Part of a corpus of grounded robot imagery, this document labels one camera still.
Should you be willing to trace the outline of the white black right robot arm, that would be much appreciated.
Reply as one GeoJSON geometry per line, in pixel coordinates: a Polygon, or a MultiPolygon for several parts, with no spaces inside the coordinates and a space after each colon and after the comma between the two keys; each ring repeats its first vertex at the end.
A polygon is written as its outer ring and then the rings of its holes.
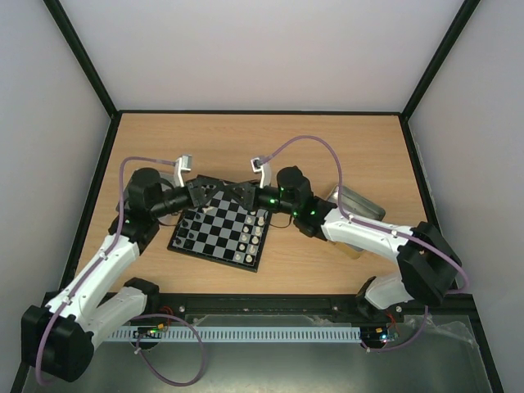
{"type": "Polygon", "coordinates": [[[435,226],[387,224],[340,208],[315,196],[310,181],[295,166],[281,169],[277,186],[234,183],[225,194],[246,210],[284,213],[307,237],[344,243],[396,263],[397,273],[373,276],[357,294],[359,315],[373,321],[393,305],[415,300],[428,307],[442,304],[453,293],[462,264],[435,226]]]}

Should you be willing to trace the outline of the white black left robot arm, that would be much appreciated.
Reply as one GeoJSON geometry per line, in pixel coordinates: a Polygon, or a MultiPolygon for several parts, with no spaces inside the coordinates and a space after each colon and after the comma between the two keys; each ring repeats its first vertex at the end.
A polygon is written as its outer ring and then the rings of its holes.
{"type": "Polygon", "coordinates": [[[204,206],[220,186],[200,177],[164,188],[153,168],[120,183],[118,214],[97,253],[62,291],[22,316],[21,355],[39,385],[79,379],[99,345],[129,321],[174,318],[159,311],[160,288],[153,282],[131,278],[110,299],[106,294],[152,242],[161,218],[204,206]]]}

